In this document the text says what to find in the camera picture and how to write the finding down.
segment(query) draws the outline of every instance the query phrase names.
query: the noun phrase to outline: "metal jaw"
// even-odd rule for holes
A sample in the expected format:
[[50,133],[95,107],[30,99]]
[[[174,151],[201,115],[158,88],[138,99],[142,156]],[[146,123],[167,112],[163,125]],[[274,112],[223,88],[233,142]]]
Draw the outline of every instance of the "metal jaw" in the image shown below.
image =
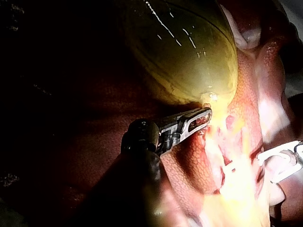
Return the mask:
[[169,151],[195,132],[205,128],[212,118],[210,108],[196,108],[187,112],[154,120],[159,127],[160,137],[156,153]]
[[291,153],[291,155],[294,156],[295,164],[286,170],[274,175],[271,180],[272,183],[279,183],[280,181],[288,178],[303,168],[303,141],[297,140],[282,144],[261,154],[258,154],[257,160],[259,161],[259,165],[262,166],[265,160],[272,156],[280,156],[286,159],[286,161],[290,162],[291,157],[288,154],[283,153],[283,151],[288,151]]

